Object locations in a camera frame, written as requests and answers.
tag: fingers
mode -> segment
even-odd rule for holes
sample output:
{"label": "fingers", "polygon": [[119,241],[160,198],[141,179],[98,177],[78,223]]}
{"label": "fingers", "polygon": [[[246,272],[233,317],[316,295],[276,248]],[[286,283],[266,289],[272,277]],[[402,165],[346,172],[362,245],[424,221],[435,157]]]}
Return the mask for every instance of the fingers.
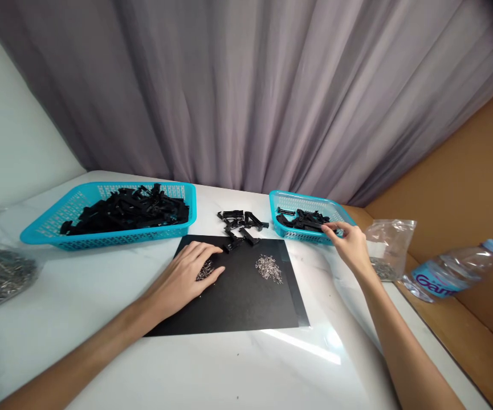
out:
{"label": "fingers", "polygon": [[210,256],[212,256],[215,253],[222,253],[222,252],[223,252],[222,248],[215,247],[213,245],[208,245],[208,247],[206,247],[202,251],[202,253],[197,257],[196,262],[200,263],[200,265],[203,266]]}
{"label": "fingers", "polygon": [[197,242],[197,241],[193,241],[191,242],[189,245],[185,246],[181,252],[178,254],[178,256],[187,256],[189,255],[190,253],[192,253],[196,247],[198,247],[199,245],[201,245],[200,242]]}
{"label": "fingers", "polygon": [[342,229],[343,233],[345,234],[344,236],[347,236],[347,234],[349,234],[349,232],[355,228],[353,225],[350,225],[347,222],[342,222],[342,221],[328,222],[325,223],[324,225],[326,225],[333,231],[335,231],[336,229]]}
{"label": "fingers", "polygon": [[225,266],[220,266],[217,269],[214,269],[214,272],[210,274],[208,278],[203,279],[202,281],[198,281],[197,283],[201,287],[202,290],[205,290],[208,288],[210,285],[213,285],[216,280],[218,280],[219,276],[222,274],[222,272],[225,270]]}
{"label": "fingers", "polygon": [[212,247],[214,246],[208,243],[201,242],[191,252],[187,254],[187,257],[189,260],[194,261],[199,257],[200,254],[202,254],[202,252]]}
{"label": "fingers", "polygon": [[354,229],[354,226],[351,225],[351,224],[348,224],[347,222],[342,222],[342,221],[336,221],[335,222],[336,226],[339,228],[339,229],[343,229],[343,232],[345,234],[348,234],[351,230]]}
{"label": "fingers", "polygon": [[337,224],[335,222],[326,222],[323,226],[326,225],[331,230],[335,231],[337,229]]}
{"label": "fingers", "polygon": [[332,244],[335,247],[339,247],[340,241],[342,241],[343,239],[338,238],[337,235],[335,233],[333,233],[332,228],[328,227],[328,225],[330,225],[330,224],[322,225],[321,229],[326,234],[326,236],[330,239],[330,241],[332,241]]}

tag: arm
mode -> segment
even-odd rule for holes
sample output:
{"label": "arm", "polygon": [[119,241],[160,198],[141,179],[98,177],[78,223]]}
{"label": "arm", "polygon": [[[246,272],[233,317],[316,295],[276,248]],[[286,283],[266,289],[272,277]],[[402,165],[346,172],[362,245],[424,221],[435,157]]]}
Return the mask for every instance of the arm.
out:
{"label": "arm", "polygon": [[[326,225],[322,228],[324,233],[332,240],[364,293],[402,407],[406,410],[463,409],[383,288],[368,256],[366,236],[359,227],[347,223]],[[332,232],[336,228],[343,229],[343,239]]]}
{"label": "arm", "polygon": [[191,242],[137,301],[73,352],[0,402],[0,410],[65,408],[119,353],[216,282],[225,269],[223,266],[208,278],[195,280],[206,260],[221,252],[213,245]]}

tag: bottle label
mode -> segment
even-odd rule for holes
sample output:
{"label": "bottle label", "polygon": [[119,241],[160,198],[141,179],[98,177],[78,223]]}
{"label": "bottle label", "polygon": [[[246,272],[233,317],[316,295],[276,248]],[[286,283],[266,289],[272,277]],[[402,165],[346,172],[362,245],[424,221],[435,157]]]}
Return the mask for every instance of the bottle label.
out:
{"label": "bottle label", "polygon": [[429,269],[426,263],[419,266],[411,273],[415,281],[431,294],[439,298],[451,296],[460,290],[457,286],[452,285],[441,277],[435,276]]}

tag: right hand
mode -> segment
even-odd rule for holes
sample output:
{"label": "right hand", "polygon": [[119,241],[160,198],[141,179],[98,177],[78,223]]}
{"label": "right hand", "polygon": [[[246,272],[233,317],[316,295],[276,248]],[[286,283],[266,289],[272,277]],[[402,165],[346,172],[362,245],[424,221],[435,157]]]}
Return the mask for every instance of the right hand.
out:
{"label": "right hand", "polygon": [[[333,233],[335,229],[343,230],[343,238]],[[322,225],[322,231],[330,238],[341,259],[354,273],[364,274],[373,270],[366,235],[358,226],[346,222],[329,222]]]}

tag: curtain fold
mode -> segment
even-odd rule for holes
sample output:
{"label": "curtain fold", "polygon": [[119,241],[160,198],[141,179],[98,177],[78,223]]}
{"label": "curtain fold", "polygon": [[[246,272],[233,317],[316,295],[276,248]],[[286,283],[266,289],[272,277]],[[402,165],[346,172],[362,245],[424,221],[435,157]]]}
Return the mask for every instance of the curtain fold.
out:
{"label": "curtain fold", "polygon": [[482,0],[0,0],[88,170],[364,206],[493,96]]}

